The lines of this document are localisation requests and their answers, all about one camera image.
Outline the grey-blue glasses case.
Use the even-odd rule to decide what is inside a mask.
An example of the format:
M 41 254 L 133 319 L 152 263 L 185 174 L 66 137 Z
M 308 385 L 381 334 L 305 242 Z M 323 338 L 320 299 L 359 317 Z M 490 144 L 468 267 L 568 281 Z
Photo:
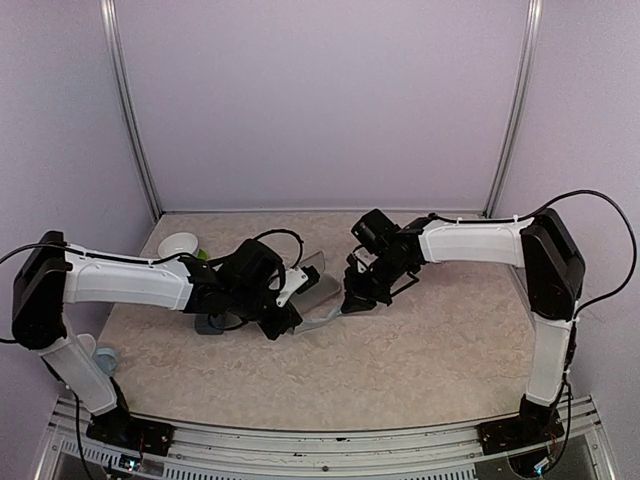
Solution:
M 238 318 L 229 314 L 197 314 L 194 317 L 194 329 L 198 335 L 223 335 L 242 326 L 243 323 Z

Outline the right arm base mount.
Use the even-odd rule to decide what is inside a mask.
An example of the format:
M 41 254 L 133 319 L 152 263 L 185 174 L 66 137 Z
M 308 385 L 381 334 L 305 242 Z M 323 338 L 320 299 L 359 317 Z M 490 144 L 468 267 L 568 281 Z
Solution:
M 550 405 L 534 403 L 522 396 L 515 416 L 480 423 L 476 429 L 484 455 L 493 455 L 537 445 L 565 434 L 557 410 L 559 397 Z

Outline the pink glasses case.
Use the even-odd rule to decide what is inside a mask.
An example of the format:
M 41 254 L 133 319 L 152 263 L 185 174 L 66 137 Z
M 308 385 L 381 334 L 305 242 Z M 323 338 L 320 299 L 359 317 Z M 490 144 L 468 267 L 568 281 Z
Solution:
M 325 254 L 322 250 L 304 258 L 298 265 L 307 280 L 289 299 L 301 314 L 307 314 L 337 296 L 341 283 L 326 271 Z

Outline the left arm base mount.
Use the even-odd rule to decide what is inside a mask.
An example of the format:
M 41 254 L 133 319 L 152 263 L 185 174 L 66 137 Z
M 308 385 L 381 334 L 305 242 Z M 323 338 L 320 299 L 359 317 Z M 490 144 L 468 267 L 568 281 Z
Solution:
M 105 444 L 135 450 L 139 454 L 166 457 L 174 435 L 174 426 L 157 420 L 133 416 L 124 394 L 114 379 L 116 406 L 101 415 L 91 415 L 86 435 Z

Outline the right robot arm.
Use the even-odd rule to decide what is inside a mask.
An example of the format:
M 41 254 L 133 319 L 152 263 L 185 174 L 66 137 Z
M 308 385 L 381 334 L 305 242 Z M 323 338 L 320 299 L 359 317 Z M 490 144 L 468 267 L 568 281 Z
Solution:
M 344 272 L 344 314 L 391 305 L 403 276 L 416 284 L 428 264 L 475 262 L 509 265 L 524 271 L 528 303 L 534 320 L 535 344 L 531 374 L 524 393 L 529 406 L 513 419 L 511 433 L 523 444 L 535 442 L 551 424 L 545 408 L 554 405 L 571 363 L 577 309 L 586 265 L 558 213 L 545 208 L 530 217 L 506 220 L 451 220 L 436 214 L 401 227 L 373 209 L 352 227 L 361 249 L 347 258 Z

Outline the light blue cloth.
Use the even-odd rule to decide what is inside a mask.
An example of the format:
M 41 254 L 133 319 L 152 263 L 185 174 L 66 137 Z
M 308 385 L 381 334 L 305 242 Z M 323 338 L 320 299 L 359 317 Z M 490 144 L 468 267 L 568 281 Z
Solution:
M 326 326 L 342 315 L 343 313 L 342 313 L 341 306 L 338 305 L 335 308 L 333 308 L 326 316 L 318 317 L 318 318 L 305 318 L 298 326 L 292 329 L 292 334 L 298 335 L 298 334 L 302 334 L 302 333 Z

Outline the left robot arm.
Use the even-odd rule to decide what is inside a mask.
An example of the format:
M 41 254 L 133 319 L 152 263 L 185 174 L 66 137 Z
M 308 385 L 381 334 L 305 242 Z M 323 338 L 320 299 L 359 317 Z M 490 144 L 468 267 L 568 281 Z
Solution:
M 139 421 L 68 326 L 65 305 L 124 303 L 207 317 L 231 314 L 242 324 L 257 323 L 270 340 L 302 322 L 290 298 L 308 274 L 298 265 L 286 267 L 259 237 L 213 260 L 189 253 L 116 256 L 69 244 L 59 231 L 15 251 L 29 254 L 13 283 L 15 343 L 36 352 L 121 445 L 139 436 Z

